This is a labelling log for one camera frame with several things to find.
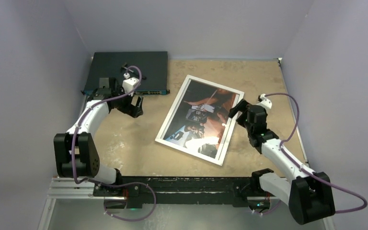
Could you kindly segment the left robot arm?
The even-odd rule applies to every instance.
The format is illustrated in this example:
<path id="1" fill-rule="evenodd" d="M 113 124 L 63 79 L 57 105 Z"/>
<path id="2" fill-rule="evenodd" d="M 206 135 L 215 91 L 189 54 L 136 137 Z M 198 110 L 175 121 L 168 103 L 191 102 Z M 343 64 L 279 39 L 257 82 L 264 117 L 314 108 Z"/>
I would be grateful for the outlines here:
<path id="1" fill-rule="evenodd" d="M 65 133 L 54 136 L 54 152 L 59 177 L 104 184 L 112 196 L 123 192 L 121 172 L 100 162 L 94 136 L 103 120 L 116 109 L 132 118 L 143 115 L 143 97 L 132 104 L 140 80 L 129 77 L 118 83 L 116 78 L 101 78 L 99 86 L 87 96 L 82 114 Z"/>

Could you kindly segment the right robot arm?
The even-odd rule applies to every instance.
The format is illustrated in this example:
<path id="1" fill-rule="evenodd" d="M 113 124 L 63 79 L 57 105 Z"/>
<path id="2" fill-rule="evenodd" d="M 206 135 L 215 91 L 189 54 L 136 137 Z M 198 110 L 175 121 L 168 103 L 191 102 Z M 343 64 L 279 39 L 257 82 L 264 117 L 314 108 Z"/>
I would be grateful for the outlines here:
<path id="1" fill-rule="evenodd" d="M 246 129 L 250 145 L 285 176 L 282 179 L 270 169 L 255 171 L 249 185 L 251 191 L 256 195 L 268 192 L 280 199 L 300 225 L 334 215 L 329 176 L 299 161 L 284 147 L 276 133 L 267 128 L 270 107 L 267 99 L 258 104 L 242 99 L 229 111 L 229 118 L 236 118 L 237 124 Z"/>

